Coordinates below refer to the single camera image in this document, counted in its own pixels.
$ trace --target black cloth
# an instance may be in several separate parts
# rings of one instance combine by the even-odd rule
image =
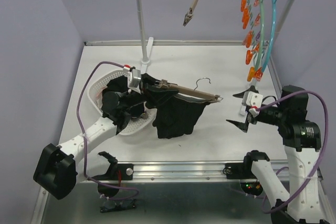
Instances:
[[[107,84],[107,88],[105,88],[102,92],[103,97],[107,92],[110,92],[110,91],[120,92],[120,93],[124,93],[128,91],[127,77],[120,76],[120,77],[110,80],[109,83]],[[139,116],[141,116],[142,113],[145,112],[144,104],[141,103],[139,105],[132,107],[129,112],[133,118],[138,118]]]
[[[157,128],[158,138],[172,138],[191,134],[205,106],[204,100],[175,95],[158,106],[153,126]]]

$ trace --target white laundry basket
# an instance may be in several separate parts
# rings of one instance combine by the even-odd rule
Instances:
[[[95,81],[91,86],[89,86],[87,90],[88,98],[91,104],[96,108],[97,112],[100,115],[102,115],[102,111],[101,111],[101,105],[102,105],[101,104],[101,99],[102,99],[101,92],[102,90],[107,86],[110,80],[115,79],[120,76],[125,76],[125,72],[123,72],[122,70],[116,70],[116,71],[113,71],[113,72],[110,72],[104,75],[103,77]],[[147,126],[148,124],[150,124],[155,119],[156,109],[149,110],[145,107],[145,112],[148,118],[146,119],[140,118],[140,119],[137,119],[136,121],[131,120],[129,124],[127,125],[127,127],[123,131],[121,131],[119,134],[120,135],[132,135],[138,132],[139,130],[141,130],[142,128],[144,128],[145,126]]]

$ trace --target screw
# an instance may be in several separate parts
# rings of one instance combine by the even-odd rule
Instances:
[[[132,168],[127,168],[127,169],[126,169],[126,174],[127,174],[128,176],[131,176],[131,175],[133,174],[133,170],[132,170]]]

